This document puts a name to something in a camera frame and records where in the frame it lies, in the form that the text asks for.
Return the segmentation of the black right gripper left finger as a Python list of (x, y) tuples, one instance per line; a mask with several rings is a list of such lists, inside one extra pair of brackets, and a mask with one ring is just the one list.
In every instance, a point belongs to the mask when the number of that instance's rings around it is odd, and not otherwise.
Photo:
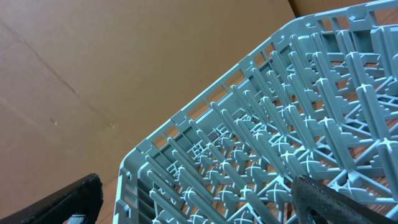
[(91, 173), (1, 219), (1, 223), (96, 223), (103, 205), (103, 184)]

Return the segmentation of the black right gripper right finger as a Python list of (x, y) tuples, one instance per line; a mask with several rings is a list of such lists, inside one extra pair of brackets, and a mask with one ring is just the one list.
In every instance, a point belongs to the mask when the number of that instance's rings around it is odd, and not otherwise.
[(297, 223), (397, 223), (307, 175), (295, 178), (292, 198)]

